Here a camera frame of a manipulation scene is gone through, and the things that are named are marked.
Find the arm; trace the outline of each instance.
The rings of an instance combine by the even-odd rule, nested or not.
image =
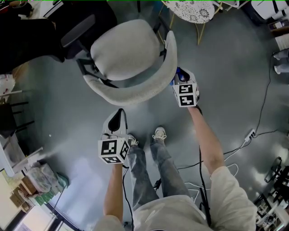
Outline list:
[[[210,213],[218,231],[255,231],[256,207],[224,166],[221,144],[197,108],[189,107],[202,159],[212,175]]]
[[[122,164],[114,164],[110,177],[107,193],[104,199],[103,214],[113,215],[122,223]]]
[[[195,107],[189,107],[188,109],[195,125],[202,159],[209,173],[212,174],[217,168],[224,166],[221,144],[211,128],[205,122],[199,109]]]

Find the foot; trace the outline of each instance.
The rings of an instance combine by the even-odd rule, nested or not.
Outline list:
[[[157,129],[154,132],[153,138],[164,140],[166,139],[166,137],[167,135],[165,129],[163,127],[157,127]]]
[[[128,138],[128,144],[130,146],[133,146],[133,145],[138,145],[139,142],[136,140],[136,138],[132,135],[132,134],[128,134],[129,138]]]
[[[277,60],[280,60],[280,59],[277,57],[277,55],[274,55],[273,57],[274,57],[275,59],[277,59]]]
[[[280,74],[280,72],[277,71],[277,66],[274,66],[274,70],[277,74]]]

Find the gray floor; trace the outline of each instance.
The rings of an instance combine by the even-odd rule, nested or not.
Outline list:
[[[142,2],[140,15],[135,2],[110,4],[119,23],[141,17],[153,25],[157,14],[154,2]],[[193,24],[176,17],[172,29],[177,40],[179,66],[192,71],[200,86],[199,106],[206,121],[220,139],[224,152],[239,147],[250,129],[256,128],[269,80],[270,55],[278,50],[268,28],[254,26],[241,10],[232,9],[217,14],[206,24],[199,46]],[[288,76],[277,76],[273,72],[258,132],[284,127],[288,120]],[[118,107],[110,105],[88,87],[73,60],[63,64],[50,57],[30,61],[17,88],[26,90],[20,99],[29,100],[29,105],[23,107],[25,116],[21,119],[35,119],[34,125],[19,134],[20,139],[26,141],[30,149],[43,145],[51,167],[68,176],[70,186],[58,209],[79,229],[92,230],[102,216],[111,171],[111,167],[98,158],[97,140],[103,121]],[[170,86],[154,98],[124,109],[128,131],[146,150],[153,184],[159,179],[159,173],[148,145],[158,125],[166,128],[166,145],[178,167],[198,162],[194,125],[187,109],[177,106]],[[226,162],[227,165],[238,164],[236,178],[251,200],[266,187],[264,176],[275,157],[287,159],[285,140],[282,133],[260,136]],[[198,167],[180,170],[180,174],[184,181],[201,184]],[[203,176],[210,187],[205,167]],[[130,174],[126,176],[125,187],[131,200]],[[124,202],[124,221],[130,220]]]

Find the white shirt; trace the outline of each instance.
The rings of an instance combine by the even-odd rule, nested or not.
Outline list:
[[[211,227],[194,201],[175,195],[151,201],[134,211],[135,231],[255,231],[257,208],[227,167],[212,174]],[[124,231],[115,216],[105,216],[95,231]]]

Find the person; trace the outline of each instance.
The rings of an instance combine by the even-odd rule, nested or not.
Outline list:
[[[280,73],[288,73],[289,72],[289,49],[285,49],[282,51],[279,51],[277,54],[275,54],[273,57],[277,60],[282,60],[283,63],[274,66],[274,70],[277,74]]]
[[[188,108],[200,144],[201,157],[211,174],[211,226],[191,199],[166,150],[164,128],[158,127],[150,145],[161,175],[159,199],[146,170],[144,151],[130,135],[128,162],[133,185],[132,210],[135,231],[254,231],[256,207],[224,164],[221,144],[196,107]],[[104,217],[95,231],[123,231],[122,164],[115,164],[104,200]]]

